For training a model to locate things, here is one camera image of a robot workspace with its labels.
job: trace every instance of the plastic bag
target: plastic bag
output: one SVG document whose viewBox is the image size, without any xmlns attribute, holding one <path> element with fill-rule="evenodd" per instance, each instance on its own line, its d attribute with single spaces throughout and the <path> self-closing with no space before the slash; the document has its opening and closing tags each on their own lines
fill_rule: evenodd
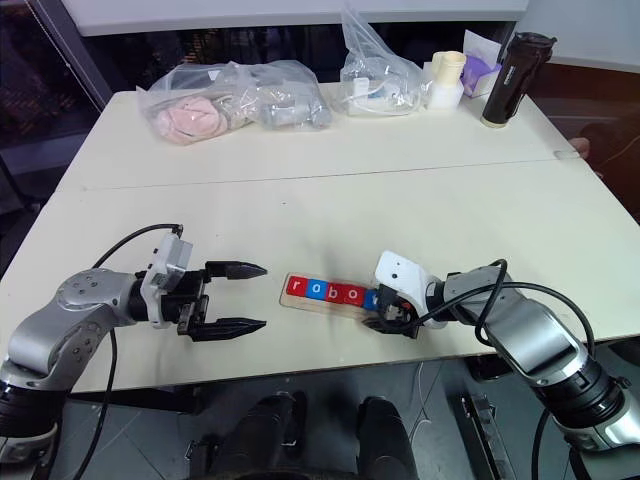
<svg viewBox="0 0 640 480">
<path fill-rule="evenodd" d="M 323 128 L 331 123 L 316 76 L 295 60 L 240 65 L 230 62 L 214 88 L 235 89 L 234 110 L 267 129 Z"/>
<path fill-rule="evenodd" d="M 420 106 L 422 70 L 395 55 L 348 4 L 342 31 L 349 50 L 337 107 L 349 115 L 406 115 Z"/>
<path fill-rule="evenodd" d="M 248 120 L 231 104 L 231 89 L 212 89 L 225 65 L 179 65 L 148 91 L 138 88 L 142 115 L 160 136 L 180 145 L 217 137 Z"/>
<path fill-rule="evenodd" d="M 296 61 L 180 65 L 148 91 L 138 88 L 138 102 L 158 134 L 182 145 L 248 122 L 269 129 L 331 123 L 315 75 Z"/>
</svg>

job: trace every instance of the black thermos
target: black thermos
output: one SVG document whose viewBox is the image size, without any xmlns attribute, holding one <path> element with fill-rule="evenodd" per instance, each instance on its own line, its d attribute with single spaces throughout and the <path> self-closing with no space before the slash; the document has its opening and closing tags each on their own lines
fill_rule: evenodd
<svg viewBox="0 0 640 480">
<path fill-rule="evenodd" d="M 500 128 L 516 114 L 520 100 L 527 93 L 540 66 L 551 58 L 551 47 L 557 41 L 539 33 L 516 33 L 507 47 L 496 84 L 482 112 L 482 123 Z"/>
</svg>

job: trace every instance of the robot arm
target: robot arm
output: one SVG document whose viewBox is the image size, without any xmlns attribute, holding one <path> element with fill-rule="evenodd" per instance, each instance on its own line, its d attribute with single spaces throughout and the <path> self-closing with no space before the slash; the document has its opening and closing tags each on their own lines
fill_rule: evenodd
<svg viewBox="0 0 640 480">
<path fill-rule="evenodd" d="M 245 279 L 266 270 L 244 262 L 206 262 L 202 270 L 187 271 L 191 247 L 171 233 L 154 250 L 145 272 L 93 268 L 77 273 L 16 328 L 0 367 L 0 463 L 46 453 L 68 393 L 112 329 L 150 320 L 155 328 L 177 324 L 178 335 L 208 341 L 265 325 L 246 318 L 205 323 L 209 297 L 204 286 L 213 277 Z"/>
<path fill-rule="evenodd" d="M 494 285 L 498 274 L 498 267 L 487 266 L 450 274 L 442 281 L 410 260 L 384 252 L 376 269 L 379 317 L 367 324 L 384 333 L 407 334 L 403 323 L 415 324 L 416 319 L 430 317 L 429 311 L 456 297 Z M 505 285 L 510 281 L 507 275 Z M 448 321 L 475 325 L 489 300 L 491 288 L 487 290 L 459 303 L 454 301 L 454 306 L 429 318 L 425 326 L 441 328 Z M 624 382 L 610 377 L 589 356 L 549 308 L 515 288 L 503 288 L 484 328 L 490 344 L 550 411 L 587 470 L 595 472 L 593 465 L 605 464 L 611 472 L 615 464 L 620 469 L 627 465 L 629 470 L 620 470 L 620 476 L 612 478 L 631 477 L 628 472 L 640 474 L 638 401 Z M 415 327 L 407 330 L 415 337 Z"/>
</svg>

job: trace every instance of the black cable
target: black cable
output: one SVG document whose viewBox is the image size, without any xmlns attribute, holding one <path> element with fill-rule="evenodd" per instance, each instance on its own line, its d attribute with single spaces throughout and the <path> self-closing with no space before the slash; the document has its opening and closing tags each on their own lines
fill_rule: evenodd
<svg viewBox="0 0 640 480">
<path fill-rule="evenodd" d="M 165 229 L 171 230 L 173 233 L 178 235 L 178 237 L 182 236 L 182 225 L 178 225 L 177 223 L 157 223 L 155 225 L 149 225 L 148 227 L 144 227 L 144 228 L 141 228 L 140 230 L 136 230 L 132 234 L 127 235 L 118 243 L 116 243 L 113 247 L 107 250 L 107 252 L 103 256 L 101 256 L 98 259 L 98 261 L 93 265 L 92 268 L 100 268 L 102 264 L 107 260 L 107 258 L 113 255 L 116 250 L 118 250 L 124 244 L 129 243 L 134 238 L 139 237 L 143 233 L 151 232 L 152 230 L 165 230 Z"/>
<path fill-rule="evenodd" d="M 533 446 L 531 449 L 531 480 L 538 480 L 538 463 L 540 460 L 542 434 L 544 433 L 544 427 L 550 415 L 551 413 L 546 408 L 542 411 L 540 419 L 538 420 L 538 426 L 536 427 L 536 434 L 533 437 Z"/>
<path fill-rule="evenodd" d="M 111 367 L 109 368 L 109 380 L 107 381 L 107 388 L 104 391 L 104 397 L 102 397 L 102 407 L 100 408 L 100 416 L 98 417 L 98 423 L 96 424 L 96 430 L 93 433 L 91 439 L 91 445 L 80 464 L 80 467 L 73 476 L 73 480 L 80 480 L 84 471 L 87 469 L 93 452 L 95 452 L 100 440 L 100 434 L 102 433 L 102 426 L 104 425 L 104 419 L 107 416 L 107 410 L 109 410 L 109 400 L 111 399 L 111 390 L 113 388 L 113 379 L 116 375 L 116 362 L 118 361 L 118 343 L 116 342 L 116 332 L 112 329 L 109 331 L 109 338 L 111 339 Z"/>
<path fill-rule="evenodd" d="M 493 347 L 491 342 L 488 339 L 485 339 L 482 336 L 482 329 L 484 328 L 484 324 L 487 321 L 487 317 L 493 308 L 493 305 L 496 303 L 498 299 L 498 295 L 500 295 L 500 291 L 502 290 L 502 285 L 504 284 L 504 278 L 507 276 L 507 261 L 503 258 L 496 260 L 490 266 L 496 267 L 500 266 L 500 271 L 498 272 L 498 278 L 496 279 L 496 283 L 493 285 L 493 290 L 491 291 L 491 295 L 485 303 L 482 312 L 480 312 L 480 316 L 478 317 L 478 321 L 475 326 L 475 334 L 476 339 L 483 345 L 487 345 L 488 347 Z"/>
<path fill-rule="evenodd" d="M 491 291 L 493 290 L 493 288 L 494 288 L 493 285 L 484 285 L 482 287 L 477 287 L 477 288 L 474 288 L 473 290 L 469 290 L 468 292 L 465 292 L 461 295 L 458 295 L 455 298 L 452 298 L 447 302 L 444 302 L 443 304 L 434 308 L 433 310 L 431 310 L 426 315 L 423 315 L 422 317 L 413 319 L 403 324 L 402 326 L 398 326 L 398 327 L 394 326 L 394 331 L 396 333 L 402 333 L 405 330 L 408 330 L 409 328 L 415 327 L 416 325 L 422 325 L 427 320 L 434 318 L 435 316 L 443 313 L 445 310 L 449 310 L 450 308 L 455 307 L 456 305 L 464 302 L 465 300 L 475 295 L 479 295 L 481 293 Z M 580 310 L 580 307 L 578 307 L 573 301 L 571 301 L 570 298 L 564 296 L 560 292 L 553 290 L 552 288 L 545 287 L 544 285 L 538 285 L 537 283 L 504 282 L 502 284 L 502 288 L 503 289 L 504 288 L 522 288 L 527 290 L 536 290 L 538 292 L 546 293 L 547 295 L 560 300 L 562 303 L 568 306 L 571 309 L 571 311 L 576 315 L 576 317 L 578 317 L 578 320 L 580 320 L 580 323 L 582 324 L 582 327 L 584 328 L 584 331 L 585 331 L 585 335 L 587 337 L 587 350 L 589 351 L 589 354 L 593 356 L 593 353 L 595 351 L 595 339 L 593 336 L 593 329 L 591 328 L 591 324 L 589 323 L 587 316 L 582 312 L 582 310 Z"/>
<path fill-rule="evenodd" d="M 142 235 L 143 233 L 150 232 L 152 230 L 164 230 L 170 229 L 173 233 L 178 235 L 178 237 L 182 236 L 182 225 L 177 223 L 158 223 L 156 225 L 149 225 L 148 227 L 141 228 L 140 230 L 136 230 L 130 235 L 127 235 L 118 243 L 116 243 L 113 247 L 111 247 L 107 252 L 102 255 L 98 261 L 93 265 L 92 268 L 100 268 L 102 264 L 116 252 L 119 248 L 121 248 L 126 243 L 130 242 L 134 238 Z M 109 368 L 109 379 L 107 380 L 107 388 L 104 391 L 104 397 L 102 398 L 102 407 L 100 408 L 100 415 L 98 416 L 98 423 L 96 424 L 95 432 L 93 433 L 93 438 L 91 439 L 91 444 L 89 445 L 89 449 L 80 464 L 80 467 L 76 471 L 73 476 L 73 480 L 80 480 L 82 475 L 84 475 L 89 462 L 91 461 L 91 457 L 98 446 L 98 442 L 100 441 L 100 435 L 102 434 L 102 427 L 104 425 L 104 420 L 107 416 L 107 411 L 109 409 L 109 400 L 111 399 L 111 391 L 113 389 L 113 380 L 116 375 L 116 363 L 118 361 L 118 343 L 116 341 L 116 332 L 111 329 L 109 331 L 109 339 L 111 340 L 111 367 Z"/>
</svg>

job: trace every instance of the purple object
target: purple object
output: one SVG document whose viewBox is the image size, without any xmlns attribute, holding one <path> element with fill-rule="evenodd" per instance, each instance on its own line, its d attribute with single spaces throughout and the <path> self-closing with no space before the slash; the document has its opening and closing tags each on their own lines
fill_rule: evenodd
<svg viewBox="0 0 640 480">
<path fill-rule="evenodd" d="M 473 95 L 473 91 L 478 84 L 478 80 L 485 75 L 500 70 L 500 65 L 496 64 L 494 68 L 489 66 L 482 60 L 471 55 L 467 55 L 467 63 L 462 71 L 462 85 L 464 86 L 464 94 L 468 97 Z"/>
</svg>

